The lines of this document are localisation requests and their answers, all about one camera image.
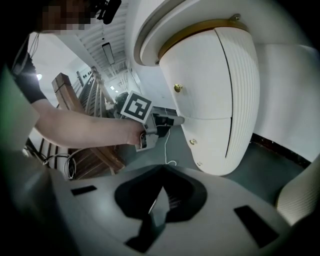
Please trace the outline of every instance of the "black sleeve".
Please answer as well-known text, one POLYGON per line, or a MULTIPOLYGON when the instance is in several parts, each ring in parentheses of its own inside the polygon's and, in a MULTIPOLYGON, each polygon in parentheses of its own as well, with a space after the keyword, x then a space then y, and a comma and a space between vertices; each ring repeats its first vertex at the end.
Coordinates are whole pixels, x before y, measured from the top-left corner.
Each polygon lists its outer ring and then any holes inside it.
POLYGON ((15 78, 15 82, 30 102, 30 104, 46 99, 46 96, 40 90, 39 81, 37 78, 36 68, 32 63, 29 53, 27 61, 22 72, 15 78))

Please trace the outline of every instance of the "hand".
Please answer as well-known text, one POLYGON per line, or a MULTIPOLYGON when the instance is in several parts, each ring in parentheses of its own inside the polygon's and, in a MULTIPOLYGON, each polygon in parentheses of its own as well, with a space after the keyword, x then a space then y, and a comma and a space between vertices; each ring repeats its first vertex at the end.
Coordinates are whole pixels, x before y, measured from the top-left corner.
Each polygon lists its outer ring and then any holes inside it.
POLYGON ((140 145, 140 136, 145 131, 143 125, 139 122, 132 121, 129 124, 129 135, 127 144, 140 145))

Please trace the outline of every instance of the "gray floor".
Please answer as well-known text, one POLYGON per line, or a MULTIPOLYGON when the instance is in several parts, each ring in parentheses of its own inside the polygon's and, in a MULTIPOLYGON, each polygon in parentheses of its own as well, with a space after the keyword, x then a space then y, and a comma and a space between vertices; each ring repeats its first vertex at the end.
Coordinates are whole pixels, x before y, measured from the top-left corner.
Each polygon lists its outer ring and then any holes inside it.
MULTIPOLYGON (((126 163, 123 172, 165 163, 166 137, 158 140, 155 148, 137 153, 133 146, 122 146, 120 155, 126 163)), ((171 128, 166 145, 167 160, 178 166, 199 170, 193 161, 181 127, 171 128)), ((233 180, 266 202, 275 204, 280 189, 303 171, 294 162, 251 143, 238 168, 225 178, 233 180)))

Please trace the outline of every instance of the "person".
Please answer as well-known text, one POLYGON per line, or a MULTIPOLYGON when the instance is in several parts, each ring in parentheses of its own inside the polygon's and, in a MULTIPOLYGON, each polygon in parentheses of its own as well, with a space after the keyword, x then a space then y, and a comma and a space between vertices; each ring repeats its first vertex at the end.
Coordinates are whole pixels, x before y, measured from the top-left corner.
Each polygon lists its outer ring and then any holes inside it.
POLYGON ((91 117, 57 109, 46 99, 28 53, 30 33, 57 33, 67 30, 70 24, 86 24, 96 12, 92 11, 90 0, 50 0, 45 5, 43 1, 39 2, 44 6, 35 2, 19 2, 14 14, 22 22, 19 22, 19 30, 14 31, 14 40, 9 41, 10 46, 4 53, 15 83, 39 113, 35 128, 49 142, 66 148, 140 144, 144 128, 136 121, 91 117))

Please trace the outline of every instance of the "ceiling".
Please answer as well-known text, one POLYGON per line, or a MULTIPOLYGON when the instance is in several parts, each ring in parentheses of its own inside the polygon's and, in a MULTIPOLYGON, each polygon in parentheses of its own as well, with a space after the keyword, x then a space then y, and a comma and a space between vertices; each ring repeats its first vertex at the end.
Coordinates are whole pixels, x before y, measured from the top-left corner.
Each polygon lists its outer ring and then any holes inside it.
POLYGON ((91 55, 100 69, 111 79, 117 73, 126 70, 125 32, 129 0, 122 0, 122 4, 115 14, 111 24, 105 25, 102 20, 82 30, 76 36, 84 48, 91 55), (110 43, 115 64, 110 66, 102 48, 110 43))

